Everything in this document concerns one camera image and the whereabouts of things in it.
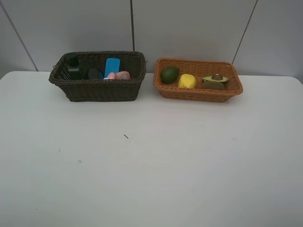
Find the green lime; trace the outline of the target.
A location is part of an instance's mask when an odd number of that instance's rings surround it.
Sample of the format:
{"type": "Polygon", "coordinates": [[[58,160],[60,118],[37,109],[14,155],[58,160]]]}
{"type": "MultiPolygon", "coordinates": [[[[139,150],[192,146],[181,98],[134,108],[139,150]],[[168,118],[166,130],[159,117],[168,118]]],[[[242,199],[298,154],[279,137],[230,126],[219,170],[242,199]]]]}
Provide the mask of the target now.
{"type": "Polygon", "coordinates": [[[170,66],[163,69],[160,73],[160,79],[164,84],[173,83],[179,76],[179,68],[170,66]]]}

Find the pink bottle white cap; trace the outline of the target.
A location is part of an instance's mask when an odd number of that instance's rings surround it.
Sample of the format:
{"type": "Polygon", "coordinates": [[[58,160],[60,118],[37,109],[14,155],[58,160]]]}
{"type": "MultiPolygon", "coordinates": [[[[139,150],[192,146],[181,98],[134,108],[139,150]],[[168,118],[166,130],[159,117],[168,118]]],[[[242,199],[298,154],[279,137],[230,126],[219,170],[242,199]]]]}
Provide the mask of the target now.
{"type": "Polygon", "coordinates": [[[129,80],[130,79],[130,74],[127,71],[120,71],[117,73],[109,73],[104,79],[109,79],[109,80],[129,80]]]}

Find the yellow lemon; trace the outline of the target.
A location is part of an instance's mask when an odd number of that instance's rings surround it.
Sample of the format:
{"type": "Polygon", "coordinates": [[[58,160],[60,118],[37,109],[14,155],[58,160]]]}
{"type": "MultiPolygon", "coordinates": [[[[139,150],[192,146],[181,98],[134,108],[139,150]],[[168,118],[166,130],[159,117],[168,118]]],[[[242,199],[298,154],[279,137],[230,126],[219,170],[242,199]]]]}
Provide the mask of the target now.
{"type": "Polygon", "coordinates": [[[191,74],[183,74],[178,81],[178,88],[192,89],[196,86],[196,78],[191,74]]]}

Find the black and blue eraser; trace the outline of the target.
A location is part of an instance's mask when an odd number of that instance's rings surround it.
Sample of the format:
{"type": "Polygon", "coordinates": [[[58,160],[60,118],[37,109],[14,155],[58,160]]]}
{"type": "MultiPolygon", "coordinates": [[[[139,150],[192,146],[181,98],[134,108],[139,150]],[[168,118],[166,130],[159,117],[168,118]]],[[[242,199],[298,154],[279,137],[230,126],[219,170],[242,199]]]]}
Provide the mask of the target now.
{"type": "Polygon", "coordinates": [[[105,73],[98,73],[99,79],[113,80],[120,69],[120,60],[118,58],[107,58],[105,65],[105,73]]]}

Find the brown kiwi fruit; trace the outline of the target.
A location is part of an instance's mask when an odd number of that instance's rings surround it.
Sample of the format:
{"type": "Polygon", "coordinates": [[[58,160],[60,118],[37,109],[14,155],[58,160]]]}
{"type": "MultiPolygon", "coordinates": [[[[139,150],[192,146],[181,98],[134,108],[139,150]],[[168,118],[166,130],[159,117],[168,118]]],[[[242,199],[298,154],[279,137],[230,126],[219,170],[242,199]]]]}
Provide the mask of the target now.
{"type": "Polygon", "coordinates": [[[201,84],[201,89],[224,90],[224,84],[215,81],[206,81],[201,84]]]}

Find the grey translucent plastic cup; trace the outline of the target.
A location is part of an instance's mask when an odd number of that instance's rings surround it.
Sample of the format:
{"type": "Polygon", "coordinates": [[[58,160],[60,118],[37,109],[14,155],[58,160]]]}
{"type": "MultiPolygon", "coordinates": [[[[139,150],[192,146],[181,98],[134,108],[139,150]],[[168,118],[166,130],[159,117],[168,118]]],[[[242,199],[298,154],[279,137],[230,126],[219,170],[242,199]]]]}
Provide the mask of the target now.
{"type": "Polygon", "coordinates": [[[90,68],[88,71],[88,79],[89,80],[98,80],[99,73],[100,73],[100,71],[98,68],[90,68]]]}

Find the halved avocado with pit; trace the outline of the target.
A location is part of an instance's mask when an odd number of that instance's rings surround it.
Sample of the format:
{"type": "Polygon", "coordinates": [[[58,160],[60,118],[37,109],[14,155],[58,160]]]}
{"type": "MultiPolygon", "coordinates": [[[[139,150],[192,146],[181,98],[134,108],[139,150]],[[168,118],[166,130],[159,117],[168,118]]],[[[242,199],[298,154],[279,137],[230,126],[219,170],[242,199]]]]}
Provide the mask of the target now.
{"type": "Polygon", "coordinates": [[[202,78],[203,82],[220,82],[220,83],[226,83],[228,81],[227,77],[224,77],[221,74],[213,74],[212,76],[206,76],[202,78]]]}

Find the dark green pump bottle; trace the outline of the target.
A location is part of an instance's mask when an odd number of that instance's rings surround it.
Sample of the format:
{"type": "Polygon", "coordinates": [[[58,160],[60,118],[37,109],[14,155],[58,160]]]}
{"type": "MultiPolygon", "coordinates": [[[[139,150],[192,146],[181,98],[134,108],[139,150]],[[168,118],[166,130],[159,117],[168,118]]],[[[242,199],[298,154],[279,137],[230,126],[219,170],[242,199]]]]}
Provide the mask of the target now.
{"type": "Polygon", "coordinates": [[[83,73],[80,60],[75,52],[67,53],[68,73],[71,80],[82,80],[83,73]]]}

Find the dark brown wicker basket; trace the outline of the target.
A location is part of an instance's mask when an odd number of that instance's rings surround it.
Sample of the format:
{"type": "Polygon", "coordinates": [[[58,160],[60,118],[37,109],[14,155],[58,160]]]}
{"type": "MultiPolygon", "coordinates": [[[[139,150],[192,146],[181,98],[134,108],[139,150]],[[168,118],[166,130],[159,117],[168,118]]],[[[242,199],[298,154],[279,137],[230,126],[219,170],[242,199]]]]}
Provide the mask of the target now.
{"type": "Polygon", "coordinates": [[[68,72],[68,54],[64,54],[50,73],[50,83],[58,86],[72,102],[124,102],[137,98],[146,74],[146,60],[141,52],[101,51],[76,52],[82,74],[97,68],[105,73],[106,60],[118,58],[120,69],[130,73],[129,80],[81,79],[73,80],[68,72]]]}

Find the orange wicker basket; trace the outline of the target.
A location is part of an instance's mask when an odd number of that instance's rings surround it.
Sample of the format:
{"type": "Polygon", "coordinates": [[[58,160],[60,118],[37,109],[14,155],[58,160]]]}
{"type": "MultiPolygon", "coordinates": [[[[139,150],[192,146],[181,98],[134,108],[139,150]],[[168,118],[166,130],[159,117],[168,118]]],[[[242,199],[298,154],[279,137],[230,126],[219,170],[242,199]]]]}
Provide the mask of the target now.
{"type": "Polygon", "coordinates": [[[174,58],[160,58],[156,61],[153,84],[164,98],[183,99],[192,101],[225,102],[240,95],[243,86],[233,65],[224,61],[195,61],[174,58]],[[167,67],[179,69],[179,75],[191,74],[196,78],[195,88],[178,88],[178,80],[171,84],[161,81],[160,73],[167,67]],[[221,74],[228,80],[224,90],[202,89],[203,78],[213,74],[221,74]]]}

